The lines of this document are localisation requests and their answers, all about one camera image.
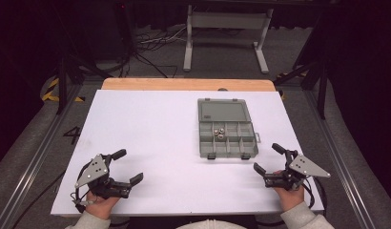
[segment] sleeve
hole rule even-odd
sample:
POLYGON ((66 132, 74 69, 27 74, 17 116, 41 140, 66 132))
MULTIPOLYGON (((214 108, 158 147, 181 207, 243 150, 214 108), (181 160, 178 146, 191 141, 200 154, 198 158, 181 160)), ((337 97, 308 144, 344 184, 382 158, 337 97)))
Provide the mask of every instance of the sleeve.
POLYGON ((332 229, 334 228, 324 216, 315 215, 306 205, 300 203, 294 208, 281 214, 288 229, 332 229))
POLYGON ((66 229, 107 229, 110 226, 110 222, 110 220, 97 218, 85 211, 76 225, 69 226, 66 229))

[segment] white table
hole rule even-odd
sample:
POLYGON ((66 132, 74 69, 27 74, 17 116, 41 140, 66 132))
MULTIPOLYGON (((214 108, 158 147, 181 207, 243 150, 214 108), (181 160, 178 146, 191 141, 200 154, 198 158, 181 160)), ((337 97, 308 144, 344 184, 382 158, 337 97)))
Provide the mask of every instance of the white table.
MULTIPOLYGON (((296 135, 276 92, 97 91, 81 137, 62 180, 51 213, 79 216, 70 194, 84 164, 97 154, 126 149, 111 163, 111 177, 128 182, 144 179, 128 199, 113 208, 118 216, 258 215, 280 211, 278 195, 264 187, 253 169, 257 162, 268 173, 284 169, 285 156, 271 146, 298 150, 296 135), (245 99, 255 132, 258 155, 249 160, 199 156, 197 100, 245 99)), ((311 179, 316 204, 322 210, 311 179)))

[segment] human hand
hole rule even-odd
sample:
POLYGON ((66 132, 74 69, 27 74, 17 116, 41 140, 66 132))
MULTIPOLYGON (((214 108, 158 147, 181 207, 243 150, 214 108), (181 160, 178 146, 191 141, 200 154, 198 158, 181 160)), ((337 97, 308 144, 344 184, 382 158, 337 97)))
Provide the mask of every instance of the human hand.
POLYGON ((86 212, 100 219, 107 220, 110 217, 113 207, 117 204, 120 198, 104 199, 89 192, 86 201, 93 201, 93 204, 86 206, 86 212))
POLYGON ((281 208, 284 212, 294 208, 300 203, 304 202, 304 188, 299 186, 298 190, 285 190, 283 188, 273 188, 278 196, 281 204, 281 208))

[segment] gray plastic organizer box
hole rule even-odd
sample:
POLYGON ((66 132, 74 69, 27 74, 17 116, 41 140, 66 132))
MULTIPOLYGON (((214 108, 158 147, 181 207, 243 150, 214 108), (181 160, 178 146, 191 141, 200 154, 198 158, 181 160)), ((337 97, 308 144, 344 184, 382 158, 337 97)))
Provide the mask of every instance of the gray plastic organizer box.
POLYGON ((198 100, 199 152, 201 157, 240 157, 258 154, 252 120, 243 99, 198 100))

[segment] white tabletop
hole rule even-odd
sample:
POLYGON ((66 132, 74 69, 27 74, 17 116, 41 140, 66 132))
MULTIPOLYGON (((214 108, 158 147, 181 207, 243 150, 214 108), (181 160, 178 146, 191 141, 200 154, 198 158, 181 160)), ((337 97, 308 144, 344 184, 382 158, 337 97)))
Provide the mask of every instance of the white tabletop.
MULTIPOLYGON (((78 216, 70 194, 83 165, 97 154, 108 155, 120 149, 126 149, 127 155, 112 161, 110 177, 129 182, 143 173, 144 179, 134 186, 128 199, 117 203, 114 215, 279 212, 278 195, 265 188, 263 178, 253 169, 254 162, 267 173, 284 169, 285 156, 271 148, 273 143, 303 154, 276 92, 100 90, 96 92, 51 213, 78 216), (261 137, 255 158, 208 160, 199 156, 197 100, 205 97, 246 100, 255 132, 261 137)), ((316 200, 312 209, 322 210, 317 187, 310 181, 316 200)), ((306 192, 305 200, 309 203, 306 192)))

